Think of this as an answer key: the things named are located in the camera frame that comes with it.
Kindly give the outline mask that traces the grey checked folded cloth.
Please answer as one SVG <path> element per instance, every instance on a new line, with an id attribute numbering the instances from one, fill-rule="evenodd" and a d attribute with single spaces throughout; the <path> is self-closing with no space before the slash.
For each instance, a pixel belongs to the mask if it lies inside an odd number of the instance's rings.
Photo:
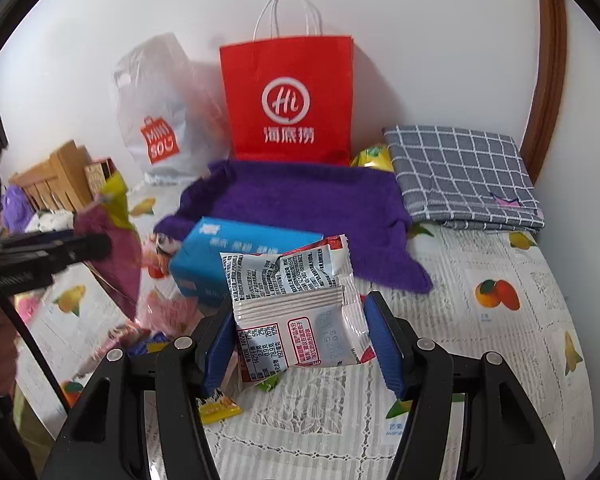
<path id="1" fill-rule="evenodd" d="M 387 127 L 384 140 L 413 221 L 457 230 L 544 228 L 540 202 L 510 136 L 416 125 Z"/>

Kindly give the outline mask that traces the red paper shopping bag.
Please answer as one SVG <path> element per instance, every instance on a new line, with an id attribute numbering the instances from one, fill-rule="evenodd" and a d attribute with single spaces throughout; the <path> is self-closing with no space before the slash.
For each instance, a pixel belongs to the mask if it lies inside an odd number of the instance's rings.
<path id="1" fill-rule="evenodd" d="M 279 36 L 279 0 L 268 0 L 261 11 L 270 16 L 268 38 L 220 47 L 233 152 L 241 160 L 347 166 L 354 42 L 325 36 L 320 11 L 300 2 L 303 35 Z"/>

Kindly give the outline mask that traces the small yellow snack packet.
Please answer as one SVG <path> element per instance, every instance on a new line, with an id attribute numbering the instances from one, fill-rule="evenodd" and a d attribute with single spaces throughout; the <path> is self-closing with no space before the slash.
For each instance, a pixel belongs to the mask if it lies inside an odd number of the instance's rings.
<path id="1" fill-rule="evenodd" d="M 207 399 L 198 400 L 197 404 L 199 417 L 204 425 L 215 424 L 242 414 L 242 408 L 219 389 L 216 389 Z"/>

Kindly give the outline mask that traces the purple plush object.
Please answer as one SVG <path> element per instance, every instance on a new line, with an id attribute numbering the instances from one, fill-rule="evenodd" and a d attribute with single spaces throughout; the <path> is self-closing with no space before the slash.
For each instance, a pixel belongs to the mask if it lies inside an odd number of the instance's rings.
<path id="1" fill-rule="evenodd" d="M 19 234 L 26 230 L 34 216 L 28 196 L 17 186 L 10 184 L 2 196 L 2 223 L 9 233 Z"/>

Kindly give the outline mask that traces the brown wooden door frame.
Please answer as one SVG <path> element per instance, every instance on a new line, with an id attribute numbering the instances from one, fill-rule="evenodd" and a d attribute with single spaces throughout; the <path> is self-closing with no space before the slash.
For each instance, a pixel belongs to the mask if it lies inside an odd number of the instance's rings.
<path id="1" fill-rule="evenodd" d="M 568 55 L 566 0 L 539 0 L 538 74 L 520 154 L 538 180 L 559 115 Z"/>

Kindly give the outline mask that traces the wooden furniture piece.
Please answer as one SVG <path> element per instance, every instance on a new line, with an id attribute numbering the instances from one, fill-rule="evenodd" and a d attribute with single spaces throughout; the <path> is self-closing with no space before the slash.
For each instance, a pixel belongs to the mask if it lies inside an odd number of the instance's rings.
<path id="1" fill-rule="evenodd" d="M 110 157 L 92 159 L 84 145 L 71 140 L 42 162 L 13 174 L 8 183 L 20 188 L 34 211 L 77 212 L 94 200 L 96 176 L 104 182 L 116 170 Z"/>

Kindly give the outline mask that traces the purple towel cloth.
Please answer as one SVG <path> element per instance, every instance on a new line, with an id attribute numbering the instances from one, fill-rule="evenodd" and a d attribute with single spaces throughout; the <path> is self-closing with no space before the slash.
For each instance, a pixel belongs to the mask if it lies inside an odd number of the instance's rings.
<path id="1" fill-rule="evenodd" d="M 432 289 L 429 274 L 407 251 L 412 218 L 391 172 L 222 160 L 184 190 L 178 209 L 154 231 L 181 242 L 204 217 L 343 234 L 358 278 L 414 294 Z"/>

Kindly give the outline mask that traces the white Miniso plastic bag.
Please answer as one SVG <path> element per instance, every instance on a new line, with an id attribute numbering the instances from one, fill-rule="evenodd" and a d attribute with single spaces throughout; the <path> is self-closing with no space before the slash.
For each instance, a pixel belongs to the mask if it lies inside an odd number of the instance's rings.
<path id="1" fill-rule="evenodd" d="M 123 144 L 146 182 L 195 180 L 230 154 L 221 107 L 172 32 L 123 55 L 112 84 Z"/>

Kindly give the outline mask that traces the white red snack packet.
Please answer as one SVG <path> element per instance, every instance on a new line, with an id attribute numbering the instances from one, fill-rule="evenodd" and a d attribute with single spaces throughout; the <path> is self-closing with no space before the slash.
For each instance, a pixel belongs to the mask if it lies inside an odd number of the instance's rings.
<path id="1" fill-rule="evenodd" d="M 221 260 L 244 382 L 375 357 L 345 235 L 281 255 L 223 252 Z"/>

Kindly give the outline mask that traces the magenta yellow snack bag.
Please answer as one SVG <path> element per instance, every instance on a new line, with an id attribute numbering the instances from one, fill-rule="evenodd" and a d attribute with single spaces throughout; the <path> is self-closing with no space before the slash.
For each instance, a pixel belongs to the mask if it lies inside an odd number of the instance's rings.
<path id="1" fill-rule="evenodd" d="M 106 255 L 87 259 L 94 278 L 122 313 L 131 320 L 136 317 L 140 296 L 142 244 L 129 218 L 128 198 L 122 175 L 114 172 L 94 200 L 79 211 L 73 220 L 74 232 L 106 237 Z"/>

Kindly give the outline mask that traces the yellow snack bag behind towel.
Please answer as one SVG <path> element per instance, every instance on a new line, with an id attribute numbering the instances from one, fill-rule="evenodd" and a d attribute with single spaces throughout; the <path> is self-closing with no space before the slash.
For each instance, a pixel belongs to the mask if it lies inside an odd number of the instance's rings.
<path id="1" fill-rule="evenodd" d="M 358 152 L 351 160 L 350 166 L 393 172 L 387 145 L 382 143 L 374 144 Z"/>

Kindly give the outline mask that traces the blue tissue pack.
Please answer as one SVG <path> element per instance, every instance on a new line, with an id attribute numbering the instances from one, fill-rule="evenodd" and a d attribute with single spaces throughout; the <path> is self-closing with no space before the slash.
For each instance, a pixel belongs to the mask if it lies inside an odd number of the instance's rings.
<path id="1" fill-rule="evenodd" d="M 219 307 L 228 294 L 222 252 L 278 255 L 322 238 L 320 233 L 204 217 L 171 258 L 169 271 L 184 297 Z"/>

